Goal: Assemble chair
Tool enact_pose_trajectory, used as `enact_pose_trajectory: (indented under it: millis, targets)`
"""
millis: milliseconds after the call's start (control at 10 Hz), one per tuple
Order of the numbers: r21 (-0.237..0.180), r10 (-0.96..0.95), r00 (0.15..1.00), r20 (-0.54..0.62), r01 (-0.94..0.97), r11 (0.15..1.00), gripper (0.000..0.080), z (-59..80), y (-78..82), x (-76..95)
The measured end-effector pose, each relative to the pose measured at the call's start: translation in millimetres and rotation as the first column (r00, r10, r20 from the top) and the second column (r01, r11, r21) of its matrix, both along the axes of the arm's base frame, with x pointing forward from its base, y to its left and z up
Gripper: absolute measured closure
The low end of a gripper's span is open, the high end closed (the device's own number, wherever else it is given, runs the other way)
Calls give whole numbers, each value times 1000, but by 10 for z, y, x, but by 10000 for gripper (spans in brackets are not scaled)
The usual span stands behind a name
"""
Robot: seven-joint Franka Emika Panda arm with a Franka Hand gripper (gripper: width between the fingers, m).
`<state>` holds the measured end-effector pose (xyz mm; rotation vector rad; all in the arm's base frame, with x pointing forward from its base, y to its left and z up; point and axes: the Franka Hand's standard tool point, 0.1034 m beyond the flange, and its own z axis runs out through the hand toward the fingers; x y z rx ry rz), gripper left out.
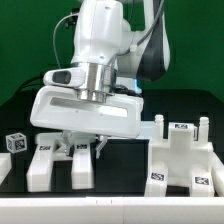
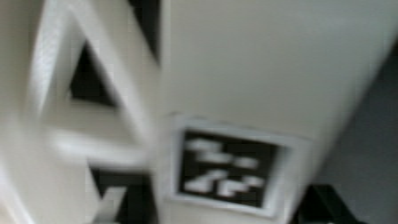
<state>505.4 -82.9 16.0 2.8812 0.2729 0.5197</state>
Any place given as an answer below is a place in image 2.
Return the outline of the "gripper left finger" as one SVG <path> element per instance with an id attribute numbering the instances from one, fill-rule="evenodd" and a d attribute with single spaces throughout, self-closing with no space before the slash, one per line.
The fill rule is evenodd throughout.
<path id="1" fill-rule="evenodd" d="M 145 174 L 95 173 L 100 206 L 91 224 L 159 224 L 152 179 Z"/>

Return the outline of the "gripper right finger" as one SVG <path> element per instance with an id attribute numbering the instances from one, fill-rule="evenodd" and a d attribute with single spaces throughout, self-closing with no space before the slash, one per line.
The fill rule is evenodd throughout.
<path id="1" fill-rule="evenodd" d="M 356 218 L 329 184 L 310 186 L 290 224 L 368 224 Z"/>

